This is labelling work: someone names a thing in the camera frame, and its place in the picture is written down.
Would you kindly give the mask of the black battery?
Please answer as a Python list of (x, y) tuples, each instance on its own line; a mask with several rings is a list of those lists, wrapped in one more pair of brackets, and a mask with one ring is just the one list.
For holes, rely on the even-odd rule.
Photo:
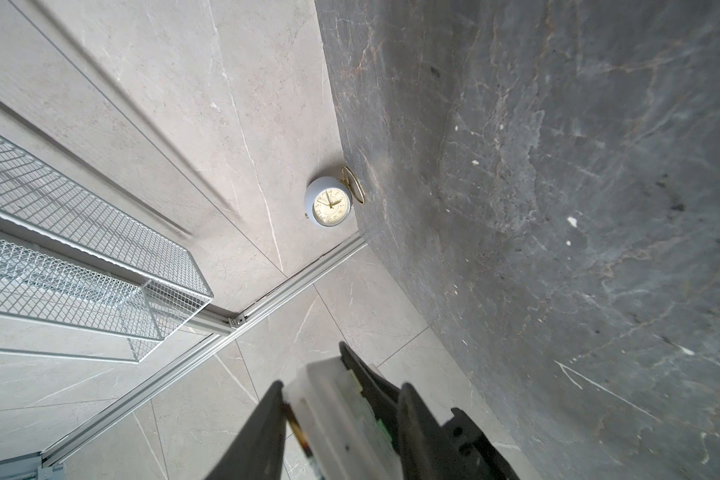
[(285, 454), (284, 463), (290, 479), (324, 479), (323, 472), (317, 461), (313, 449), (309, 445), (307, 435), (301, 428), (292, 407), (288, 403), (284, 403), (282, 407), (286, 418), (286, 425), (290, 428), (291, 433), (288, 438), (292, 439), (292, 443), (299, 447), (299, 451), (303, 457), (302, 460), (293, 462), (289, 461), (290, 454)]

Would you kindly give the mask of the white remote control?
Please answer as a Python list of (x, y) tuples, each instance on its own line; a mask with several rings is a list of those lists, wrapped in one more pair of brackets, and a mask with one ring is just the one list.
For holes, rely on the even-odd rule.
[(392, 435), (338, 357), (304, 366), (283, 390), (324, 479), (401, 479)]

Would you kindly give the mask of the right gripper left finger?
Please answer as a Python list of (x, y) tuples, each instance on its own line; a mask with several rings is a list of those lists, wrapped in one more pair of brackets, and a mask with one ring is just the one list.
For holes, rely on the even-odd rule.
[(281, 478), (286, 440), (283, 382), (274, 381), (207, 480)]

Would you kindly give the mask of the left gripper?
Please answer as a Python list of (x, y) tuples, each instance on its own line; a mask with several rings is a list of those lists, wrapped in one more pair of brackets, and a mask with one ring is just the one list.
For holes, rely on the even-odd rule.
[[(373, 371), (344, 341), (339, 343), (342, 363), (351, 370), (361, 386), (377, 420), (389, 432), (398, 431), (397, 410), (400, 388)], [(477, 479), (519, 480), (519, 476), (489, 441), (480, 427), (460, 408), (451, 409), (452, 417), (443, 430), (450, 436), (460, 458), (477, 474)]]

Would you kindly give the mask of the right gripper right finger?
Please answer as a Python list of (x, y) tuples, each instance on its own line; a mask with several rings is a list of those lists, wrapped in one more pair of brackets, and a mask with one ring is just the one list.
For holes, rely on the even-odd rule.
[(404, 383), (397, 408), (397, 438), (405, 479), (453, 479), (452, 450), (416, 389)]

